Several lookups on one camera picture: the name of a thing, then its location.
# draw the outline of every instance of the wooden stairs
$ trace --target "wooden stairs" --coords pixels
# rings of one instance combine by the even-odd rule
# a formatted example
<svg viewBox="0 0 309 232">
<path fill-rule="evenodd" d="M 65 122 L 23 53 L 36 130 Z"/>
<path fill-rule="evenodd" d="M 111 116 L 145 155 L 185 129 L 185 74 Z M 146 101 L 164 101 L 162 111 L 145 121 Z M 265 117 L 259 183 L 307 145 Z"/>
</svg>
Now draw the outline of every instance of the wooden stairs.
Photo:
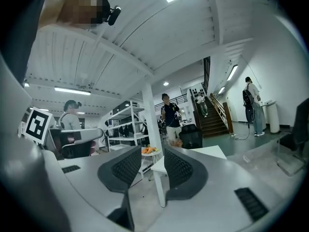
<svg viewBox="0 0 309 232">
<path fill-rule="evenodd" d="M 208 98 L 205 99 L 205 103 L 208 107 L 208 115 L 206 118 L 204 118 L 202 115 L 199 104 L 197 104 L 198 116 L 201 124 L 201 130 L 203 132 L 203 137 L 213 137 L 229 134 L 224 122 Z"/>
</svg>

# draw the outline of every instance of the person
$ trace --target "person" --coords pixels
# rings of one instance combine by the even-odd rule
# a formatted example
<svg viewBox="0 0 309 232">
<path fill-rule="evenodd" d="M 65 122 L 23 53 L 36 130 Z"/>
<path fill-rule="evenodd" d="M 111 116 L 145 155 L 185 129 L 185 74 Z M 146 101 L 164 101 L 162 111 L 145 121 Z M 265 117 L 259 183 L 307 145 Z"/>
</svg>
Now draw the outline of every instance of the person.
<svg viewBox="0 0 309 232">
<path fill-rule="evenodd" d="M 202 115 L 206 118 L 208 115 L 208 108 L 205 103 L 205 98 L 202 96 L 201 92 L 198 93 L 197 104 L 199 104 L 199 107 L 201 108 Z"/>
<path fill-rule="evenodd" d="M 252 83 L 252 80 L 250 77 L 246 77 L 245 79 L 246 81 L 246 86 L 244 90 L 248 90 L 252 97 L 253 97 L 253 103 L 252 103 L 252 107 L 254 109 L 254 121 L 253 121 L 253 127 L 254 127 L 254 136 L 255 137 L 260 137 L 263 136 L 265 134 L 265 132 L 263 132 L 263 128 L 262 128 L 262 113 L 261 113 L 261 106 L 260 106 L 260 93 L 259 90 L 257 89 L 257 87 Z"/>
<path fill-rule="evenodd" d="M 78 108 L 81 106 L 80 102 L 76 103 L 74 100 L 69 100 L 64 104 L 64 113 L 59 118 L 60 124 L 65 130 L 81 130 L 79 118 L 76 115 Z"/>
<path fill-rule="evenodd" d="M 168 139 L 175 141 L 176 138 L 179 138 L 179 133 L 182 131 L 176 113 L 179 111 L 179 107 L 169 102 L 169 96 L 167 94 L 162 94 L 162 101 L 164 105 L 161 108 L 161 115 L 162 119 L 165 120 Z"/>
<path fill-rule="evenodd" d="M 6 7 L 7 1 L 1 1 L 1 7 Z M 14 0 L 13 3 L 14 9 L 5 10 L 2 15 L 0 51 L 21 85 L 38 29 L 50 24 L 90 28 L 103 23 L 110 13 L 107 0 Z"/>
</svg>

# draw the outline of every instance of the sneaker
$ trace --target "sneaker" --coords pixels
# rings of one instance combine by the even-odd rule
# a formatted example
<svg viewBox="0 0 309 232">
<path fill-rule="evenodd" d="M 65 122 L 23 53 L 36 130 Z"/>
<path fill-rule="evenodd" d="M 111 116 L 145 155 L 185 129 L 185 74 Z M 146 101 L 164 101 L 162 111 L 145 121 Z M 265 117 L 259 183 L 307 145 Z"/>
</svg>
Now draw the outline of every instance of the sneaker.
<svg viewBox="0 0 309 232">
<path fill-rule="evenodd" d="M 257 136 L 260 137 L 260 136 L 263 136 L 265 134 L 265 132 L 262 132 L 261 134 L 258 134 Z"/>
</svg>

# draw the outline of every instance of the dark shirt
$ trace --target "dark shirt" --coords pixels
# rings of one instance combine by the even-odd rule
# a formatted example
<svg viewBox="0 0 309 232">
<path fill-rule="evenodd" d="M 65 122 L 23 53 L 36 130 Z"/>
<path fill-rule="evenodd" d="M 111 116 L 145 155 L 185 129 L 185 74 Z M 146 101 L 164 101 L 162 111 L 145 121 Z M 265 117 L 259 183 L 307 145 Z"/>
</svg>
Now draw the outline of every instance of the dark shirt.
<svg viewBox="0 0 309 232">
<path fill-rule="evenodd" d="M 180 127 L 179 119 L 176 112 L 179 111 L 179 107 L 175 103 L 169 103 L 167 106 L 164 104 L 161 108 L 161 113 L 165 110 L 165 123 L 169 127 Z"/>
<path fill-rule="evenodd" d="M 45 0 L 2 0 L 0 51 L 12 74 L 24 82 L 28 59 L 35 40 Z"/>
</svg>

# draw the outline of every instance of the white t-shirt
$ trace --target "white t-shirt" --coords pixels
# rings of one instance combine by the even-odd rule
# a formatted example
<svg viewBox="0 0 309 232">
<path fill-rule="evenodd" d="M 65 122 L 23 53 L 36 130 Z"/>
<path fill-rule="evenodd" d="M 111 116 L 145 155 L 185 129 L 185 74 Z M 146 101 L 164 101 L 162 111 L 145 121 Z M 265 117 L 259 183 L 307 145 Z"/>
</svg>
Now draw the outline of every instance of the white t-shirt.
<svg viewBox="0 0 309 232">
<path fill-rule="evenodd" d="M 81 130 L 81 124 L 79 123 L 78 116 L 75 114 L 64 113 L 60 117 L 60 122 L 64 125 L 65 130 Z"/>
<path fill-rule="evenodd" d="M 197 104 L 201 104 L 204 101 L 205 101 L 205 98 L 203 96 L 198 96 L 197 97 Z"/>
<path fill-rule="evenodd" d="M 252 97 L 254 98 L 254 102 L 257 104 L 260 104 L 260 102 L 257 100 L 257 96 L 260 95 L 259 90 L 253 83 L 246 83 L 244 90 L 247 90 L 248 85 L 249 85 L 248 91 L 252 94 Z"/>
</svg>

